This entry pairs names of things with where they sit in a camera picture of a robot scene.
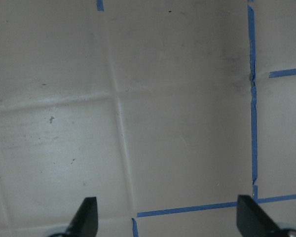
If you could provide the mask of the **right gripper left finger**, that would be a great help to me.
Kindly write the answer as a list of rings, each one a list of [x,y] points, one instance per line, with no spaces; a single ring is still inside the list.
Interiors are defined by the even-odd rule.
[[[50,237],[95,237],[98,232],[98,205],[96,197],[86,197],[62,233]]]

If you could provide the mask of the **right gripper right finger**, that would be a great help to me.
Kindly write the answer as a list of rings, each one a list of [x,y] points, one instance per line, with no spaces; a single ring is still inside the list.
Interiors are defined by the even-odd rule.
[[[239,195],[236,226],[243,237],[296,237],[296,229],[281,228],[249,195]]]

